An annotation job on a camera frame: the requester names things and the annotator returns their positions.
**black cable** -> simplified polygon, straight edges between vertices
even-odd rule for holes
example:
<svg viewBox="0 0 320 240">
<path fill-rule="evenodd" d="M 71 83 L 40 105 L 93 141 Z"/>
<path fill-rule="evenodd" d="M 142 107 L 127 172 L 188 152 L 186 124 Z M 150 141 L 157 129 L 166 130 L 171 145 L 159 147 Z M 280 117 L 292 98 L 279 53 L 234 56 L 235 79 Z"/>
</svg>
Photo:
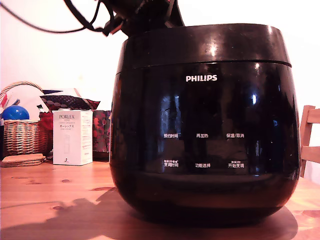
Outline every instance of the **black cable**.
<svg viewBox="0 0 320 240">
<path fill-rule="evenodd" d="M 107 22 L 104 26 L 104 28 L 102 27 L 97 27 L 94 28 L 94 26 L 92 25 L 92 22 L 88 22 L 86 20 L 86 18 L 84 16 L 82 16 L 82 14 L 77 10 L 77 8 L 73 5 L 71 0 L 63 0 L 65 5 L 69 8 L 70 12 L 74 15 L 74 17 L 87 29 L 93 31 L 93 32 L 103 32 L 104 35 L 108 36 L 110 30 L 108 26 L 111 26 L 111 28 L 114 26 L 114 22 L 115 22 L 115 16 L 114 16 L 114 11 L 109 3 L 108 0 L 99 0 L 98 1 L 98 6 L 97 6 L 97 10 L 99 9 L 100 3 L 103 3 L 106 7 L 106 9 L 109 12 L 110 15 L 110 21 Z"/>
<path fill-rule="evenodd" d="M 95 9 L 95 13 L 94 13 L 94 17 L 91 20 L 91 22 L 89 24 L 93 24 L 94 21 L 96 20 L 97 16 L 98 16 L 98 11 L 99 11 L 99 6 L 100 6 L 101 0 L 98 1 L 98 4 L 96 6 Z M 24 24 L 28 25 L 29 27 L 32 27 L 34 29 L 37 29 L 39 31 L 45 32 L 45 33 L 50 33 L 50 34 L 68 34 L 68 33 L 74 33 L 74 32 L 79 32 L 82 31 L 84 29 L 86 29 L 86 26 L 83 26 L 81 28 L 78 29 L 74 29 L 74 30 L 67 30 L 67 31 L 56 31 L 56 30 L 48 30 L 48 29 L 44 29 L 41 27 L 38 27 L 36 25 L 33 25 L 32 23 L 27 22 L 26 20 L 24 20 L 23 18 L 19 17 L 18 15 L 16 15 L 13 11 L 11 11 L 6 5 L 4 5 L 1 1 L 0 1 L 0 6 L 6 10 L 9 14 L 11 14 L 13 17 L 15 17 L 16 19 L 18 19 L 19 21 L 23 22 Z"/>
</svg>

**blue ball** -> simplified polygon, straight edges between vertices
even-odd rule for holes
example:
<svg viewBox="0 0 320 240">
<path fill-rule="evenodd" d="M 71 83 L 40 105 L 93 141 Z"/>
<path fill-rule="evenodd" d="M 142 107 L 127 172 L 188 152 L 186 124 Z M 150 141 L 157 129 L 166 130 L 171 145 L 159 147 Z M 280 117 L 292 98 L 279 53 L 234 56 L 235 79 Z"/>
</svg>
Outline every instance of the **blue ball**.
<svg viewBox="0 0 320 240">
<path fill-rule="evenodd" d="M 30 119 L 28 111 L 17 105 L 8 106 L 2 113 L 3 120 L 26 120 Z"/>
</svg>

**white wall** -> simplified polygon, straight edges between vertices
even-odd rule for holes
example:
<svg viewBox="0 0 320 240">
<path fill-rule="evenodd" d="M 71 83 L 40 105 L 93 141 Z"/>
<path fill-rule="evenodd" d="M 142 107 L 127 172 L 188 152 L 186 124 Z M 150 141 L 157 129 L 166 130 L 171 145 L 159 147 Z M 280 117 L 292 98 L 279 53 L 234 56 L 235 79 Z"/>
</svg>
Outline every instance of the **white wall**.
<svg viewBox="0 0 320 240">
<path fill-rule="evenodd" d="M 81 27 L 63 1 L 4 0 L 8 7 L 30 22 L 48 29 Z M 96 1 L 73 0 L 87 19 Z M 315 0 L 180 0 L 187 26 L 220 23 L 258 23 L 279 28 L 292 63 L 300 118 L 304 105 L 320 108 L 320 15 Z M 108 12 L 102 6 L 96 26 L 104 26 Z M 1 88 L 16 81 L 38 83 L 44 89 L 78 88 L 81 94 L 101 100 L 109 109 L 122 33 L 104 37 L 88 30 L 49 34 L 31 29 L 1 10 Z M 320 127 L 314 126 L 311 146 L 320 146 Z M 319 164 L 307 164 L 306 178 L 320 184 Z"/>
</svg>

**wooden chair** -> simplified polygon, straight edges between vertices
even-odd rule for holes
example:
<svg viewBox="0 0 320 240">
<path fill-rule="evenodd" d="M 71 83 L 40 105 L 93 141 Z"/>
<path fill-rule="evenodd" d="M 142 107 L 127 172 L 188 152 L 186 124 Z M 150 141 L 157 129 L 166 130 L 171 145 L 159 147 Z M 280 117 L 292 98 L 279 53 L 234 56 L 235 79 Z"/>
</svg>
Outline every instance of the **wooden chair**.
<svg viewBox="0 0 320 240">
<path fill-rule="evenodd" d="M 300 124 L 301 134 L 301 177 L 305 176 L 307 161 L 320 163 L 320 146 L 309 146 L 312 124 L 320 124 L 320 108 L 305 105 Z"/>
</svg>

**black rice cooker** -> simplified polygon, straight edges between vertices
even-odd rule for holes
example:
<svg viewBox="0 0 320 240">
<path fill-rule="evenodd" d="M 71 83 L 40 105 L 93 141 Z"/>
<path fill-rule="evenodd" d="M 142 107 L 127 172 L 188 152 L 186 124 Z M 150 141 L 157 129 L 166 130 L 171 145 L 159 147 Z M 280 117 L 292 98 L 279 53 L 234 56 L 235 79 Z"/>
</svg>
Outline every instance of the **black rice cooker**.
<svg viewBox="0 0 320 240">
<path fill-rule="evenodd" d="M 260 24 L 158 29 L 123 43 L 110 168 L 148 217 L 258 221 L 300 174 L 298 112 L 281 32 Z"/>
</svg>

